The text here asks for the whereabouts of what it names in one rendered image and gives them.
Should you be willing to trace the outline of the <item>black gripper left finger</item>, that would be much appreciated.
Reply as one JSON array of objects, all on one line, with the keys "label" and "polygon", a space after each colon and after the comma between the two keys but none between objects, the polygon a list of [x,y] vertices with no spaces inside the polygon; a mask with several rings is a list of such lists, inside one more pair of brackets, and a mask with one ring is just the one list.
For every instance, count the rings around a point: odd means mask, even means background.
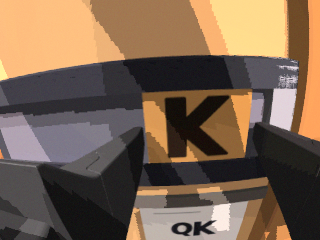
[{"label": "black gripper left finger", "polygon": [[43,221],[60,240],[127,240],[144,148],[133,127],[61,168],[0,159],[0,211]]}]

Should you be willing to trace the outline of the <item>white paper ticket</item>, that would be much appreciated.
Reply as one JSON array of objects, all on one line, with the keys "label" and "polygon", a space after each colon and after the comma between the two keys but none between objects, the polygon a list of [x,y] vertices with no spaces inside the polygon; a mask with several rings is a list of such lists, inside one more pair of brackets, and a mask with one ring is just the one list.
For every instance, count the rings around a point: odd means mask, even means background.
[{"label": "white paper ticket", "polygon": [[248,201],[189,208],[140,208],[145,240],[236,240]]}]

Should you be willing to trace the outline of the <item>tan wooden board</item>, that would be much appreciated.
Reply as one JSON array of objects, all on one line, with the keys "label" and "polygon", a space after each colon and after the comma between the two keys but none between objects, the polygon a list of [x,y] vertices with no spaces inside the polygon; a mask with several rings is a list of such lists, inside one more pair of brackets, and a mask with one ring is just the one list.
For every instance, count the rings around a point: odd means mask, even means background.
[{"label": "tan wooden board", "polygon": [[[149,164],[143,93],[252,89],[245,157]],[[320,141],[320,0],[0,0],[0,151],[63,165],[133,127],[140,208],[248,201],[236,240],[292,240],[256,121]]]}]

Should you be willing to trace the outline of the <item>orange tile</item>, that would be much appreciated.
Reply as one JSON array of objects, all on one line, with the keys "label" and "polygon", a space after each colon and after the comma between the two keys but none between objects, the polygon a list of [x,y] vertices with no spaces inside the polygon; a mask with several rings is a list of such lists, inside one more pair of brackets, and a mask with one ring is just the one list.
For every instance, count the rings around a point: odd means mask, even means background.
[{"label": "orange tile", "polygon": [[143,93],[149,164],[245,157],[252,89]]}]

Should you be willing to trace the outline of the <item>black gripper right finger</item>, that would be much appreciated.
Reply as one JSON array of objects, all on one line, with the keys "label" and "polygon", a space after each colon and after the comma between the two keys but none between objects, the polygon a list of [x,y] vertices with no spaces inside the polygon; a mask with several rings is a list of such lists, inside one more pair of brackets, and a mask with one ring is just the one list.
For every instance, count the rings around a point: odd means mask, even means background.
[{"label": "black gripper right finger", "polygon": [[320,240],[320,141],[256,121],[253,145],[292,240]]}]

